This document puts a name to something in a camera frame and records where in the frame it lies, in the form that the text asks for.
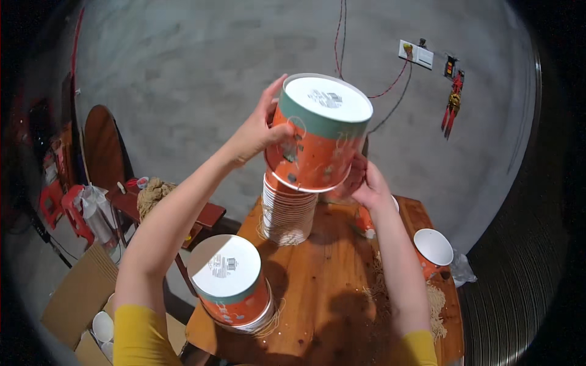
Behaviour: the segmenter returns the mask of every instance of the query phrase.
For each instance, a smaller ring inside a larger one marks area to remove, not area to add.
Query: stack of paper bowls
[[[263,234],[279,245],[296,245],[305,241],[311,232],[317,202],[316,193],[286,188],[265,174]]]

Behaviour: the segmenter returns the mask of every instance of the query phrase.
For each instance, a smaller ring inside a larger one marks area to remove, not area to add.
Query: plastic bag
[[[478,280],[474,272],[472,272],[470,264],[468,264],[468,258],[464,254],[458,253],[455,249],[454,260],[449,265],[449,268],[452,271],[452,277],[457,288],[466,282],[476,282]]]
[[[114,240],[112,228],[115,227],[110,202],[106,200],[108,191],[96,187],[86,186],[73,200],[78,208],[83,208],[83,218],[94,233],[96,239],[102,243]]]

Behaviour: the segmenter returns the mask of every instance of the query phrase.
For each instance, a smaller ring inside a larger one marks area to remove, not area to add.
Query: table top
[[[124,184],[126,194],[122,194],[118,186],[112,187],[106,193],[106,199],[112,203],[114,208],[122,211],[126,216],[130,217],[135,222],[140,222],[140,215],[138,214],[137,201],[140,189],[137,186],[129,186]],[[202,212],[196,220],[196,225],[200,225],[208,230],[211,230],[218,220],[220,220],[226,209],[222,206],[213,203],[206,203]]]
[[[396,198],[411,238],[417,230],[433,227],[421,202]],[[373,254],[378,243],[354,231],[356,209],[318,204],[308,240],[278,247],[257,234],[262,212],[258,200],[238,235],[251,241],[261,255],[264,274],[280,302],[279,326],[261,339],[231,333],[196,306],[186,328],[187,340],[231,362],[256,365],[396,364],[390,352],[396,340],[389,317],[378,299],[363,292],[376,282]],[[441,270],[449,272],[448,267]],[[464,355],[464,337],[454,281],[451,276],[444,280],[435,275],[431,282],[446,297],[441,316],[448,334],[435,343],[438,364],[458,364]]]

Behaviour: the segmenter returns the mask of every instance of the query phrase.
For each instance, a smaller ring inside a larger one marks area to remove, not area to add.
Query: woman's right hand
[[[356,153],[349,176],[352,198],[369,211],[380,211],[387,207],[394,209],[391,191],[379,168]]]

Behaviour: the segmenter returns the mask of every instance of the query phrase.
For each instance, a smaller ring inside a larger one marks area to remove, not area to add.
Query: yellow sleeve
[[[114,313],[114,365],[180,366],[167,337],[165,321],[140,305],[122,305]]]
[[[427,330],[407,333],[398,344],[396,352],[401,366],[437,366],[434,340]]]

